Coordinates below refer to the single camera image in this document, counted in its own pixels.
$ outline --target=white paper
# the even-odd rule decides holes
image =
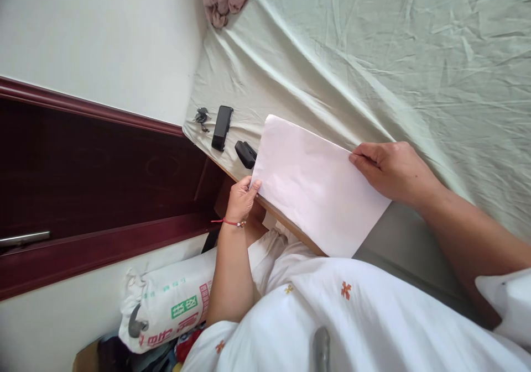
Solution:
[[[350,151],[269,115],[252,181],[332,257],[351,258],[390,204],[348,160]]]

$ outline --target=red string bracelet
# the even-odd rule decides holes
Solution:
[[[225,217],[223,217],[223,219],[221,220],[212,220],[211,223],[227,223],[227,224],[230,224],[231,226],[243,228],[243,226],[245,226],[245,223],[247,222],[245,221],[245,219],[243,219],[239,223],[234,223],[234,222],[225,220]]]

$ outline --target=white clothing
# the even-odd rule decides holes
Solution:
[[[321,326],[332,371],[531,370],[531,269],[477,279],[503,317],[493,333],[373,265],[318,258],[289,233],[271,230],[249,258],[262,299],[239,324],[206,329],[183,372],[314,370]]]

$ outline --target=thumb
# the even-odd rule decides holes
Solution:
[[[358,168],[358,170],[361,172],[362,175],[365,176],[365,178],[369,178],[371,176],[374,176],[377,174],[377,172],[380,171],[379,168],[374,166],[374,164],[369,161],[367,158],[361,155],[356,154],[350,154],[348,156],[348,160]]]
[[[256,197],[256,194],[258,193],[258,190],[260,189],[261,185],[262,182],[260,180],[256,180],[251,186],[251,188],[249,188],[249,192],[247,194],[251,199],[254,199],[254,197]]]

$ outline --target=bed sheet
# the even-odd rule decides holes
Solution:
[[[531,0],[249,0],[207,31],[183,130],[238,178],[249,171],[234,144],[258,149],[270,113],[346,149],[405,140],[449,188],[529,240],[530,58]],[[219,153],[222,104],[235,111]],[[209,134],[193,122],[200,107]],[[462,299],[425,225],[401,205],[357,257]]]

